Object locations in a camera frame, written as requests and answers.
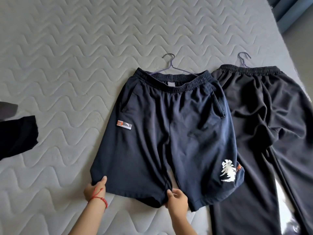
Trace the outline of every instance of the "quilted mattress cover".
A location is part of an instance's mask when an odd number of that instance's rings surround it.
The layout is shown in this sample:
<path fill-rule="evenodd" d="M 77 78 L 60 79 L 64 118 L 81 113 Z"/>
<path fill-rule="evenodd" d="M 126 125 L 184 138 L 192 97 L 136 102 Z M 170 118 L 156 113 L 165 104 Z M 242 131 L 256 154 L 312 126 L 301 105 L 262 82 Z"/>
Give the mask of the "quilted mattress cover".
<path fill-rule="evenodd" d="M 0 162 L 0 234 L 67 234 L 110 110 L 137 67 L 276 65 L 301 86 L 266 0 L 0 0 L 0 101 L 35 115 L 38 145 Z M 282 228 L 291 213 L 278 187 Z M 107 195 L 99 234 L 174 234 L 167 209 Z M 211 234 L 209 211 L 188 213 Z"/>

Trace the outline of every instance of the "human hand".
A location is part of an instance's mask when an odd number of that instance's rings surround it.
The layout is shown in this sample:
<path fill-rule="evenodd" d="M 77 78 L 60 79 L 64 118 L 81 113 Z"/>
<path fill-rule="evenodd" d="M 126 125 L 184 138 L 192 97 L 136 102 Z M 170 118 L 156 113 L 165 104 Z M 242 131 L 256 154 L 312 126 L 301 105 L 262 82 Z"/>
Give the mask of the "human hand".
<path fill-rule="evenodd" d="M 165 204 L 166 208 L 170 213 L 171 218 L 186 218 L 188 210 L 188 198 L 180 190 L 174 189 L 167 190 L 168 202 Z"/>
<path fill-rule="evenodd" d="M 92 195 L 95 191 L 95 188 L 96 188 L 96 191 L 94 193 L 97 194 L 99 192 L 99 194 L 97 195 L 98 197 L 102 197 L 104 198 L 105 197 L 105 184 L 106 184 L 106 181 L 107 181 L 107 177 L 104 176 L 102 178 L 101 181 L 99 181 L 96 185 L 92 186 L 91 183 L 89 183 L 87 185 L 87 187 L 84 189 L 84 195 L 85 195 L 85 199 L 87 201 L 89 201 L 91 198 L 92 198 Z"/>

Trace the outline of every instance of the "wire hanger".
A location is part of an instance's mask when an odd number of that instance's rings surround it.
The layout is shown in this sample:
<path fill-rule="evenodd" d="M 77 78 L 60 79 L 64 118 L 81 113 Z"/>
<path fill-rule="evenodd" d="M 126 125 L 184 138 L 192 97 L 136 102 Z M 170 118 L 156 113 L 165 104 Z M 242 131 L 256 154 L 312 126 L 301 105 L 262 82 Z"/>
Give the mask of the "wire hanger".
<path fill-rule="evenodd" d="M 241 60 L 241 67 L 250 68 L 250 67 L 248 67 L 248 66 L 246 65 L 245 60 L 240 56 L 240 54 L 244 54 L 244 55 L 246 55 L 246 58 L 249 57 L 249 58 L 251 59 L 250 55 L 249 55 L 247 52 L 240 52 L 240 53 L 237 55 L 237 57 Z"/>
<path fill-rule="evenodd" d="M 173 58 L 172 58 L 171 61 L 170 61 L 170 66 L 169 66 L 168 68 L 162 69 L 162 70 L 160 70 L 160 71 L 156 71 L 156 72 L 154 72 L 154 73 L 151 73 L 150 75 L 153 75 L 153 74 L 155 74 L 155 73 L 159 73 L 159 72 L 165 71 L 165 70 L 167 70 L 167 69 L 170 69 L 170 67 L 172 67 L 172 68 L 174 68 L 174 69 L 177 69 L 177 70 L 181 70 L 181 71 L 183 71 L 183 72 L 186 72 L 186 73 L 189 73 L 189 74 L 192 74 L 192 75 L 195 75 L 194 73 L 191 73 L 191 72 L 189 72 L 189 71 L 186 71 L 186 70 L 183 70 L 183 69 L 174 67 L 174 66 L 173 66 L 173 62 L 172 62 L 172 61 L 174 60 L 174 58 L 175 58 L 175 55 L 174 55 L 174 54 L 165 54 L 162 58 L 164 58 L 166 55 L 171 55 L 171 56 L 173 56 Z"/>

